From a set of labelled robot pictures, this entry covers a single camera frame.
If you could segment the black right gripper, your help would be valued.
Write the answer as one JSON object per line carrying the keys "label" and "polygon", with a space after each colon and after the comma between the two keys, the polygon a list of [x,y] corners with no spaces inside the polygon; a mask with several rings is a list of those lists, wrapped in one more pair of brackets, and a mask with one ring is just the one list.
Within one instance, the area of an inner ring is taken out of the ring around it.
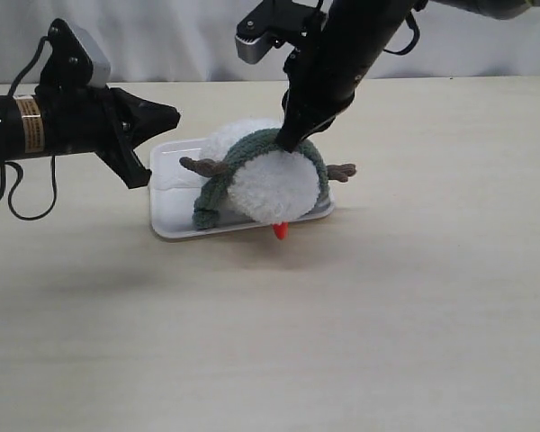
{"label": "black right gripper", "polygon": [[335,1],[318,38],[289,74],[275,144],[293,152],[353,102],[355,90],[414,8],[412,1]]}

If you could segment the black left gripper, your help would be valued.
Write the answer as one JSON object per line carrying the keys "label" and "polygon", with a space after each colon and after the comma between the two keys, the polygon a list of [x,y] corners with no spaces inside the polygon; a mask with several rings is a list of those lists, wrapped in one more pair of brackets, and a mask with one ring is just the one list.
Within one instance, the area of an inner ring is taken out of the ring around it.
{"label": "black left gripper", "polygon": [[36,93],[50,102],[55,131],[77,145],[77,152],[95,153],[130,189],[148,184],[151,172],[134,149],[174,130],[181,113],[118,87],[62,88],[41,85]]}

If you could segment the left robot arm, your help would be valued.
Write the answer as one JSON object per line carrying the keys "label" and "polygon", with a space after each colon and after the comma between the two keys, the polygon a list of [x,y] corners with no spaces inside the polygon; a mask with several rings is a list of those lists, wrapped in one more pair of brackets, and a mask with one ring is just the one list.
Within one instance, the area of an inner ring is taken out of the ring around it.
{"label": "left robot arm", "polygon": [[146,186],[134,150],[175,129],[180,112],[110,87],[109,59],[85,29],[57,18],[43,40],[52,52],[33,94],[0,95],[0,164],[94,153],[128,188]]}

